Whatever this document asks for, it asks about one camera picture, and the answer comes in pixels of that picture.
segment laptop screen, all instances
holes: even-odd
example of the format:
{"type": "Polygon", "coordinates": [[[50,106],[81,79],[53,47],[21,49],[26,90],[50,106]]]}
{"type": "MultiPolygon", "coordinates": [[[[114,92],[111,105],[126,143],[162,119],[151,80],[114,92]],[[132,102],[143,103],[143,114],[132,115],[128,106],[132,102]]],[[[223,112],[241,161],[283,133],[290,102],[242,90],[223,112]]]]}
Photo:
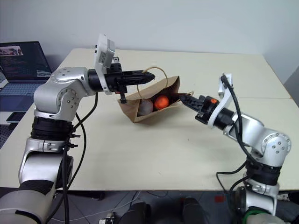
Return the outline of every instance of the laptop screen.
{"type": "Polygon", "coordinates": [[[9,82],[43,82],[51,75],[37,41],[0,43],[0,68],[9,82]]]}

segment laptop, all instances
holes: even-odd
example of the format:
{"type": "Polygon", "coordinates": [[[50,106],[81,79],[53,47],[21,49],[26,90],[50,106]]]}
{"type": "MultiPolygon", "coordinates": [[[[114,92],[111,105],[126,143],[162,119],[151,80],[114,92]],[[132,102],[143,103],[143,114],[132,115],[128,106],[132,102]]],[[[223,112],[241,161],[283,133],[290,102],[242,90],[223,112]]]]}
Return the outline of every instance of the laptop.
{"type": "Polygon", "coordinates": [[[38,41],[0,43],[0,69],[8,81],[0,90],[0,111],[27,111],[35,90],[52,74],[38,41]]]}

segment bag handle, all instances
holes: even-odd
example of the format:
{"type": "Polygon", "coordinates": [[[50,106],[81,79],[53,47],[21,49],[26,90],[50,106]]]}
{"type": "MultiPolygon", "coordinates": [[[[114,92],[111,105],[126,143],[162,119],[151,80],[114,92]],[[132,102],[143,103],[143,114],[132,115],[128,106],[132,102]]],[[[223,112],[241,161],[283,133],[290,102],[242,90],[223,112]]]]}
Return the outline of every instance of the bag handle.
{"type": "MultiPolygon", "coordinates": [[[[145,72],[147,72],[148,70],[151,70],[151,69],[159,69],[159,70],[161,70],[161,71],[164,73],[164,75],[165,75],[165,77],[166,77],[166,85],[165,85],[165,88],[166,88],[166,87],[168,86],[168,77],[167,77],[167,75],[166,75],[166,73],[165,73],[165,71],[164,71],[163,69],[161,69],[161,68],[159,68],[159,67],[149,67],[149,68],[143,70],[142,73],[145,73],[145,72]]],[[[139,92],[139,87],[138,87],[138,85],[136,85],[136,86],[137,86],[137,92],[138,92],[139,97],[140,97],[141,99],[144,99],[144,98],[141,96],[140,92],[139,92]]]]}

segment laptop keyboard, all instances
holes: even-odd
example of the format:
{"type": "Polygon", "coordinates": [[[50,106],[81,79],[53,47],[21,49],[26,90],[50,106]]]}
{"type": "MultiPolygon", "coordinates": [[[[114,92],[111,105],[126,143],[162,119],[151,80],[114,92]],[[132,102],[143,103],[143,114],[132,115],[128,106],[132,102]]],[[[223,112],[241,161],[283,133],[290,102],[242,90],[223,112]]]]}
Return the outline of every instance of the laptop keyboard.
{"type": "Polygon", "coordinates": [[[41,84],[7,84],[1,91],[0,96],[33,96],[35,90],[41,84]]]}

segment white wall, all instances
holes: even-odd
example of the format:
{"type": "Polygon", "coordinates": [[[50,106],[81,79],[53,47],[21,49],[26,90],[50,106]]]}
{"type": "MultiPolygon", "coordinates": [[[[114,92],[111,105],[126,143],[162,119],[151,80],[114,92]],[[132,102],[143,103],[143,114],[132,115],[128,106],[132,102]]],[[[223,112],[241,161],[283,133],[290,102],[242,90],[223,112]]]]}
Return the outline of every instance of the white wall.
{"type": "Polygon", "coordinates": [[[285,82],[299,65],[298,8],[298,0],[0,0],[0,41],[38,40],[54,68],[99,32],[120,49],[263,54],[285,82]]]}

